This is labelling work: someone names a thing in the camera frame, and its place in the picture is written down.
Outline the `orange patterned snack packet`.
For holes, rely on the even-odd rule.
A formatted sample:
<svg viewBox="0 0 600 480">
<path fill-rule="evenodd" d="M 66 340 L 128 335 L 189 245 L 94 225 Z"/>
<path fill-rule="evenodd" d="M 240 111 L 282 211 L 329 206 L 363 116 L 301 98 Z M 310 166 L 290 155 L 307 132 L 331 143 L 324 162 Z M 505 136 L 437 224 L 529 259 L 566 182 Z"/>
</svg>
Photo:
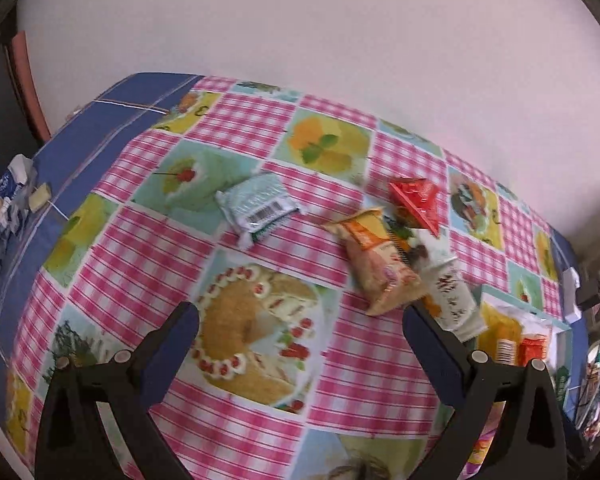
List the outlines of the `orange patterned snack packet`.
<svg viewBox="0 0 600 480">
<path fill-rule="evenodd" d="M 522 336 L 518 344 L 517 359 L 519 366 L 526 366 L 534 359 L 545 360 L 550 345 L 550 337 L 543 334 Z"/>
</svg>

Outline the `white peach cake packet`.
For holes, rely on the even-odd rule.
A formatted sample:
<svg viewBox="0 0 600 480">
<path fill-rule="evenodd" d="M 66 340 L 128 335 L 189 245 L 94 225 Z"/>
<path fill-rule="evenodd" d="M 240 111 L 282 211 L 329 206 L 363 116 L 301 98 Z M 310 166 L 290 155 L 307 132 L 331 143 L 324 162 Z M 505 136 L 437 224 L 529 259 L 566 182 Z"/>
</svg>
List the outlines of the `white peach cake packet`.
<svg viewBox="0 0 600 480">
<path fill-rule="evenodd" d="M 415 237 L 427 249 L 426 257 L 415 263 L 416 272 L 428 294 L 424 303 L 440 325 L 460 342 L 478 337 L 486 330 L 480 308 L 460 272 L 460 259 L 451 252 L 449 241 L 429 231 L 417 229 Z"/>
</svg>

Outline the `beige orange snack bag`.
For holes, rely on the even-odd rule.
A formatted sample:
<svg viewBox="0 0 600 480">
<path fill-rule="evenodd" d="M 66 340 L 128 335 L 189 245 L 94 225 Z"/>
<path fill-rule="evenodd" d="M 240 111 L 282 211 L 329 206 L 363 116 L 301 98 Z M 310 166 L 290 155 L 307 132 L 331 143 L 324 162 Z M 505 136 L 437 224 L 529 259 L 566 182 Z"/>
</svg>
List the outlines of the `beige orange snack bag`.
<svg viewBox="0 0 600 480">
<path fill-rule="evenodd" d="M 366 314 L 379 316 L 426 295 L 419 275 L 403 261 L 385 227 L 380 207 L 329 221 L 322 228 L 346 248 L 354 275 L 368 301 Z"/>
</svg>

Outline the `bright red snack packet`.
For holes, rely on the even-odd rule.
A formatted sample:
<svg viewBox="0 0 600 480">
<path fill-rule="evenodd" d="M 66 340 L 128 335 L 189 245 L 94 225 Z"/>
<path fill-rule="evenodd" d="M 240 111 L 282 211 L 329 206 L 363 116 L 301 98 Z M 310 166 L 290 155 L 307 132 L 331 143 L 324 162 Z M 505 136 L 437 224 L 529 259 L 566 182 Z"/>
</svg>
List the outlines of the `bright red snack packet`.
<svg viewBox="0 0 600 480">
<path fill-rule="evenodd" d="M 396 215 L 412 229 L 426 229 L 440 236 L 439 188 L 424 178 L 395 178 L 388 184 Z"/>
</svg>

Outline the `silver green snack packet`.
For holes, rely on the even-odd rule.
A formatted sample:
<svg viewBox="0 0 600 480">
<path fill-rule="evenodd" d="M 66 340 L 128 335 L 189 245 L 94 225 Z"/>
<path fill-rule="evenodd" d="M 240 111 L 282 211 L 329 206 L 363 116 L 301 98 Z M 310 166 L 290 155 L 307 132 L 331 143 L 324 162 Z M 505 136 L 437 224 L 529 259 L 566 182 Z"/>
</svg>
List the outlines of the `silver green snack packet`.
<svg viewBox="0 0 600 480">
<path fill-rule="evenodd" d="M 237 247 L 257 244 L 303 208 L 288 192 L 282 179 L 262 172 L 215 193 L 215 201 L 238 236 Z"/>
</svg>

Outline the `yellow barcode snack packet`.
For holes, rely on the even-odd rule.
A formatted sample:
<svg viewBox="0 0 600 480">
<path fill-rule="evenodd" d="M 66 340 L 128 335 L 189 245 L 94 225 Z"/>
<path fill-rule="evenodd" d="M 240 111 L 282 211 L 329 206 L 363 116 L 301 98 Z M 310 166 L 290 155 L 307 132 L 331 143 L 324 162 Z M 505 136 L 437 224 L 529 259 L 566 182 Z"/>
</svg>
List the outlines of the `yellow barcode snack packet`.
<svg viewBox="0 0 600 480">
<path fill-rule="evenodd" d="M 516 318 L 510 318 L 483 302 L 480 313 L 486 323 L 486 330 L 477 338 L 477 349 L 498 364 L 518 365 L 518 347 L 522 327 Z"/>
</svg>

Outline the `white tray green rim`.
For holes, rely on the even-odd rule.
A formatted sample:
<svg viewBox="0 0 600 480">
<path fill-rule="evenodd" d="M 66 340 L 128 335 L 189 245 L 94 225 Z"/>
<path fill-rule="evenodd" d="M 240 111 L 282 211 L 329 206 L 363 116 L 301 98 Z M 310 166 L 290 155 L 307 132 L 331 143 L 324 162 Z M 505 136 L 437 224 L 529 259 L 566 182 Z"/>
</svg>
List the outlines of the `white tray green rim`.
<svg viewBox="0 0 600 480">
<path fill-rule="evenodd" d="M 534 359 L 543 361 L 558 405 L 563 406 L 572 353 L 568 325 L 545 312 L 539 294 L 524 283 L 518 283 L 511 294 L 490 285 L 479 285 L 472 294 L 486 330 L 471 338 L 468 346 L 500 364 L 526 366 Z"/>
</svg>

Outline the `black power adapter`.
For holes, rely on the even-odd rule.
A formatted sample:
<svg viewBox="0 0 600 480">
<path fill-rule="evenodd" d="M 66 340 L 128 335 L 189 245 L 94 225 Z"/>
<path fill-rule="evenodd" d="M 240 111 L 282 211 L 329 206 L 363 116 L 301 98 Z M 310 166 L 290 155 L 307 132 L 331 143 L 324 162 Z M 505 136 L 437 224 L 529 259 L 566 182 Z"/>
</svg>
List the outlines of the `black power adapter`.
<svg viewBox="0 0 600 480">
<path fill-rule="evenodd" d="M 600 282 L 587 280 L 576 290 L 576 304 L 581 311 L 591 310 L 600 304 Z"/>
</svg>

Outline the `white power strip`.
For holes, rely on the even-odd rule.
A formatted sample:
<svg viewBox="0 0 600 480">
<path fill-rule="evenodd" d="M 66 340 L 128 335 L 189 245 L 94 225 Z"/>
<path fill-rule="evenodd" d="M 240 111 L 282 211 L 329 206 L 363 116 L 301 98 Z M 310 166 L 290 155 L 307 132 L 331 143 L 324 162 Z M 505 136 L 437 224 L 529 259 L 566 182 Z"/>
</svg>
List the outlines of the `white power strip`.
<svg viewBox="0 0 600 480">
<path fill-rule="evenodd" d="M 580 275 L 570 266 L 562 272 L 562 310 L 565 321 L 571 325 L 580 321 L 582 310 L 577 304 L 577 291 L 580 288 Z"/>
</svg>

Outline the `blue white crumpled packet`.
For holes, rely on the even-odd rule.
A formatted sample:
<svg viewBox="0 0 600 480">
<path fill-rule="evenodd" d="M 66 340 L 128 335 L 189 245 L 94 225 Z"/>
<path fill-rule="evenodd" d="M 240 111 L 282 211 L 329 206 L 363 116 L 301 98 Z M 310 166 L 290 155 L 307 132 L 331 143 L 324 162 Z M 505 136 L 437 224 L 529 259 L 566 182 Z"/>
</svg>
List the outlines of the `blue white crumpled packet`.
<svg viewBox="0 0 600 480">
<path fill-rule="evenodd" d="M 34 188 L 33 160 L 16 155 L 0 179 L 0 272 L 9 240 L 17 235 L 29 215 L 29 196 Z"/>
</svg>

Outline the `small cream eraser block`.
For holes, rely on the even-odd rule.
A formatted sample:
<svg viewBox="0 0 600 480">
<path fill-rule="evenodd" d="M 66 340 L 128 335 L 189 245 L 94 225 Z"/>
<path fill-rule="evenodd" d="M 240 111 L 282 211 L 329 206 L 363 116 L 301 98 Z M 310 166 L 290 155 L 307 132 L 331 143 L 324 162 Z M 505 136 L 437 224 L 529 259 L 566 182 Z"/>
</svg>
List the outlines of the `small cream eraser block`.
<svg viewBox="0 0 600 480">
<path fill-rule="evenodd" d="M 29 196 L 28 204 L 32 214 L 42 209 L 52 198 L 50 192 L 50 186 L 47 183 L 43 183 L 38 186 Z"/>
</svg>

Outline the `blue bed sheet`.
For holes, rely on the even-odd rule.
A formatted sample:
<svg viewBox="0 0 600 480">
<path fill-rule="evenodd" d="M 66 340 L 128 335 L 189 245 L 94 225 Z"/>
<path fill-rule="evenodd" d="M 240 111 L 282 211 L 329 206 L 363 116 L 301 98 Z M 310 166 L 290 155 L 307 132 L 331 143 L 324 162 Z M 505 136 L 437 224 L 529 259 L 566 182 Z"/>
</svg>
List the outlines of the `blue bed sheet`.
<svg viewBox="0 0 600 480">
<path fill-rule="evenodd" d="M 0 272 L 0 420 L 6 413 L 7 370 L 20 318 L 38 270 L 66 220 L 93 190 L 124 203 L 178 142 L 157 129 L 197 75 L 138 73 L 114 84 L 60 128 L 33 157 L 38 182 L 52 201 L 30 214 L 9 242 Z"/>
</svg>

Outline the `pink checkered tablecloth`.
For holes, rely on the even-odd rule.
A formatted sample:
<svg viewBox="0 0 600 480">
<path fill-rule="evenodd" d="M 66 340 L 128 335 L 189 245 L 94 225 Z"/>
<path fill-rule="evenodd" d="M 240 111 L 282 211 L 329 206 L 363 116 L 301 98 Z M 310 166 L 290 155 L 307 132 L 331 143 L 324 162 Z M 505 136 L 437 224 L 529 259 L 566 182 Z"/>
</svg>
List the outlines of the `pink checkered tablecloth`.
<svg viewBox="0 0 600 480">
<path fill-rule="evenodd" d="M 380 207 L 415 263 L 427 249 L 388 184 L 437 185 L 440 238 L 471 291 L 518 283 L 562 319 L 553 232 L 503 185 L 391 122 L 253 81 L 199 76 L 157 129 L 178 137 L 124 203 L 97 190 L 38 270 L 7 370 L 5 431 L 27 465 L 55 364 L 134 349 L 183 300 L 201 326 L 150 411 L 196 479 L 404 479 L 445 423 L 404 340 L 368 301 L 329 221 Z M 297 214 L 251 248 L 215 201 L 277 174 Z"/>
</svg>

